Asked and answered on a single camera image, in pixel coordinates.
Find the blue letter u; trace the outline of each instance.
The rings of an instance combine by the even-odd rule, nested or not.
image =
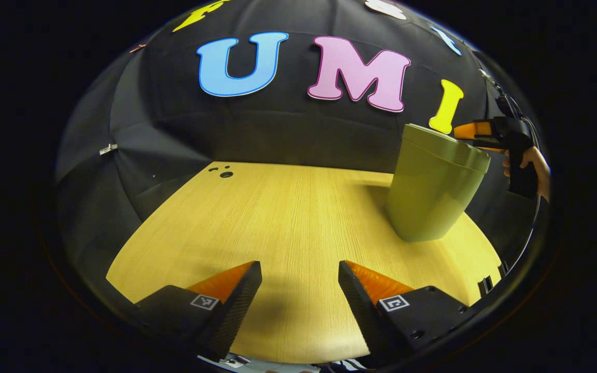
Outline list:
[[[239,43],[237,38],[216,40],[197,49],[200,59],[200,86],[204,92],[228,97],[251,94],[268,85],[275,77],[278,66],[280,42],[287,40],[287,33],[259,33],[250,36],[258,45],[255,71],[245,78],[232,78],[227,74],[230,48]]]

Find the green trash can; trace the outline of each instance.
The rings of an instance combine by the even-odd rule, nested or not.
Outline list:
[[[446,235],[488,172],[490,156],[435,130],[407,124],[386,213],[407,242]]]

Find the pink letter m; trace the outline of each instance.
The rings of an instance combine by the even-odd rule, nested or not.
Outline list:
[[[395,112],[405,108],[401,96],[405,68],[411,64],[407,57],[392,50],[382,50],[366,65],[349,40],[317,36],[315,44],[322,48],[322,61],[317,83],[308,88],[311,97],[341,98],[342,90],[337,86],[339,73],[352,100],[361,99],[376,80],[375,92],[367,97],[370,105]]]

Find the black fabric tent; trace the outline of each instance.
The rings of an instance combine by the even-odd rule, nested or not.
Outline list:
[[[89,87],[66,126],[56,164],[57,208],[66,255],[104,302],[120,308],[123,296],[106,281],[109,265],[144,220],[211,161],[282,163],[392,173],[405,123],[426,125],[448,79],[465,92],[453,126],[500,115],[496,92],[483,68],[502,82],[531,115],[512,81],[486,57],[451,35],[459,56],[433,31],[445,30],[416,12],[406,20],[373,12],[359,2],[225,2],[204,19],[173,33],[173,19],[129,53],[129,46]],[[197,48],[235,37],[228,73],[246,76],[255,68],[249,36],[282,31],[275,79],[253,94],[215,97],[198,82]],[[320,49],[315,36],[352,42],[365,62],[388,49],[411,59],[405,70],[400,113],[364,100],[313,99]],[[342,79],[338,86],[344,90]],[[372,85],[367,92],[375,89]],[[108,144],[118,149],[105,155]],[[492,162],[467,214],[509,265],[522,250],[535,201],[506,193],[504,156]]]

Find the yellow letter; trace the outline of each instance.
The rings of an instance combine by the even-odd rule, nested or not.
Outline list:
[[[211,3],[209,5],[206,5],[204,7],[201,7],[199,9],[195,10],[194,12],[192,12],[190,14],[190,16],[185,21],[183,21],[183,23],[179,27],[175,28],[172,32],[179,30],[181,28],[184,28],[185,26],[188,26],[189,24],[196,23],[200,19],[204,18],[205,13],[213,12],[214,10],[220,8],[220,5],[222,5],[222,3],[224,3],[224,2],[229,2],[229,0],[218,0],[215,3]]]
[[[464,97],[464,92],[460,90],[460,87],[445,79],[441,80],[441,87],[444,87],[444,95],[441,97],[439,110],[430,119],[430,127],[448,135],[453,130],[450,123],[453,121],[458,102]]]

